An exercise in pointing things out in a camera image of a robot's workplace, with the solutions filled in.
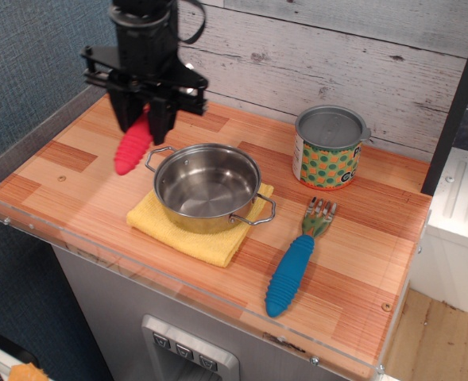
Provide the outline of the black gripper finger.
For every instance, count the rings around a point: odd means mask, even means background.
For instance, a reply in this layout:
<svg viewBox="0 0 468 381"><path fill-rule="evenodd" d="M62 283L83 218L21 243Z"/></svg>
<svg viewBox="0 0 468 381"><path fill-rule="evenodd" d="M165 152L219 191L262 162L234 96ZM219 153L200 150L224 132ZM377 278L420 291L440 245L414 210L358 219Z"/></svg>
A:
<svg viewBox="0 0 468 381"><path fill-rule="evenodd" d="M163 98L154 98L149 102L149 130L153 143L164 143L167 133L173 129L176 120L176 105Z"/></svg>
<svg viewBox="0 0 468 381"><path fill-rule="evenodd" d="M119 127L126 133L141 116L143 101L133 92L122 88L109 87L108 94Z"/></svg>

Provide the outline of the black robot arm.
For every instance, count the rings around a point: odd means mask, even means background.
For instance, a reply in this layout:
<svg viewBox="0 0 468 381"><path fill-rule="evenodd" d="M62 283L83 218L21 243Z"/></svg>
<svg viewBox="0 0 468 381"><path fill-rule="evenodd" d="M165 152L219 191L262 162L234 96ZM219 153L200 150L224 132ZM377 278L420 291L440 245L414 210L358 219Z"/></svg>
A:
<svg viewBox="0 0 468 381"><path fill-rule="evenodd" d="M176 1L114 1L108 9L117 45L87 46L87 83L106 89L118 124L127 132L145 110L156 145L173 129L180 110L201 115L208 81L178 56Z"/></svg>

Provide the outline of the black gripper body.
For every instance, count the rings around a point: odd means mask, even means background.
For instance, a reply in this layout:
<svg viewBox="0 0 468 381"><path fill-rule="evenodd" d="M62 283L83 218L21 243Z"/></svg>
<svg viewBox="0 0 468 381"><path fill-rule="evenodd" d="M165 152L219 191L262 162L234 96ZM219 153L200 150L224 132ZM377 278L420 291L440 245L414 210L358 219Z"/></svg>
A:
<svg viewBox="0 0 468 381"><path fill-rule="evenodd" d="M109 87L131 91L143 101L143 109L154 98L163 98L177 110L203 114L208 81L178 56L179 45L195 43L205 29L206 12L203 7L199 11L202 25L183 39L177 7L110 7L117 44L81 50L86 81L107 92Z"/></svg>

